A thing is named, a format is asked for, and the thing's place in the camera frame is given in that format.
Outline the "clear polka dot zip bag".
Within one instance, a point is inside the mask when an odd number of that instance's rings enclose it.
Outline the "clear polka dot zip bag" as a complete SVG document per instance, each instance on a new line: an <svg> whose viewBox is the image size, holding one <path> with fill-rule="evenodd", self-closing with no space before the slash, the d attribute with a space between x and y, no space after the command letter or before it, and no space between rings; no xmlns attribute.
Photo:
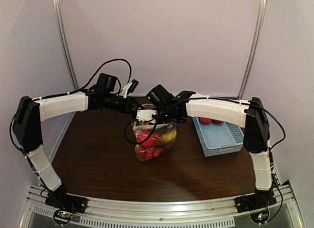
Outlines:
<svg viewBox="0 0 314 228"><path fill-rule="evenodd" d="M143 141L151 133L153 127L154 124L150 122L133 122L132 129L136 141ZM157 125L154 133L148 140L135 146L137 159L147 161L160 156L173 147L176 137L177 130L174 122Z"/></svg>

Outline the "red fake apple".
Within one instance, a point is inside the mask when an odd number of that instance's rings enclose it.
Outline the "red fake apple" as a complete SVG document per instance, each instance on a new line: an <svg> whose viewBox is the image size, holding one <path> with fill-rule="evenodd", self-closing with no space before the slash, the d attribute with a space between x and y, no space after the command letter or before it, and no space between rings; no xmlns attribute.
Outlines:
<svg viewBox="0 0 314 228"><path fill-rule="evenodd" d="M212 122L212 119L201 117L201 118L199 119L199 121L200 121L200 123L203 124L203 125L210 125L211 122Z"/></svg>
<svg viewBox="0 0 314 228"><path fill-rule="evenodd" d="M151 133L151 131L149 129L144 129L141 132L139 132L138 136L137 136L137 141L138 142L142 142L144 141L148 135ZM155 144L157 143L157 139L156 136L154 134L152 134L150 136L149 139L147 139L145 142L143 142L142 144L140 144L140 147L142 148L151 148L153 147Z"/></svg>

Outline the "light blue plastic basket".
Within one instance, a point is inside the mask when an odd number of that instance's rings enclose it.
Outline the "light blue plastic basket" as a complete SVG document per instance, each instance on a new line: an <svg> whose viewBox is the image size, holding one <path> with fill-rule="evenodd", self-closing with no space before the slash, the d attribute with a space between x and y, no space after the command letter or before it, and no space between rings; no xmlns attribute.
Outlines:
<svg viewBox="0 0 314 228"><path fill-rule="evenodd" d="M205 157L241 151L244 134L240 127L226 122L204 125L200 118L192 120Z"/></svg>

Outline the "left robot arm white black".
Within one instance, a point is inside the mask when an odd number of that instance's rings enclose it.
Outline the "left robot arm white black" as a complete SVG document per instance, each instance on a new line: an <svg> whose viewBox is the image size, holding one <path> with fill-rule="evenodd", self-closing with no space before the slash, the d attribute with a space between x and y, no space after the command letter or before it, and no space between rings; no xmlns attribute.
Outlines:
<svg viewBox="0 0 314 228"><path fill-rule="evenodd" d="M22 154L30 161L35 173L50 191L58 190L62 181L55 172L46 152L42 123L54 117L88 110L110 109L133 114L135 98L128 96L138 86L135 79L128 82L121 92L112 92L117 77L101 73L90 89L55 94L48 97L23 96L12 118L11 130L20 144Z"/></svg>

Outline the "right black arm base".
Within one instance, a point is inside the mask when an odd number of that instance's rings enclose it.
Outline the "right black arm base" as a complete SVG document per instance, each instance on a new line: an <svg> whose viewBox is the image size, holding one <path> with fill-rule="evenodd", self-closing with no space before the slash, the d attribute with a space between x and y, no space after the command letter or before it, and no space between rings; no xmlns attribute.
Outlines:
<svg viewBox="0 0 314 228"><path fill-rule="evenodd" d="M250 219L257 225L263 225L270 219L269 207L277 200L272 189L268 191L256 190L251 195L241 195L235 198L237 213L249 212Z"/></svg>

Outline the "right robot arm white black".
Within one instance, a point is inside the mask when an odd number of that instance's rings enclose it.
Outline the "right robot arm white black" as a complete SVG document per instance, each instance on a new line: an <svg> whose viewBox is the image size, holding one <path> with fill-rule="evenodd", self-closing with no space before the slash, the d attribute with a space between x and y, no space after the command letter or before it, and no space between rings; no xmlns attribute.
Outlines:
<svg viewBox="0 0 314 228"><path fill-rule="evenodd" d="M157 108L159 120L180 122L187 117L208 118L243 128L243 146L253 162L255 188L257 191L270 190L269 122L262 111L260 99L236 101L193 91L181 91L173 96L160 84L149 91L146 98Z"/></svg>

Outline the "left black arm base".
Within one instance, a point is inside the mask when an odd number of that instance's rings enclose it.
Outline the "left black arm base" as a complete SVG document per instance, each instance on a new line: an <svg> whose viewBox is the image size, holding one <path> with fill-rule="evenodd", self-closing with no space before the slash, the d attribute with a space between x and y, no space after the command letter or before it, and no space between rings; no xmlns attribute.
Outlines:
<svg viewBox="0 0 314 228"><path fill-rule="evenodd" d="M69 224L75 215L85 213L87 198L68 194L63 183L54 191L48 188L46 190L48 194L45 204L56 208L52 219L57 225L63 227Z"/></svg>

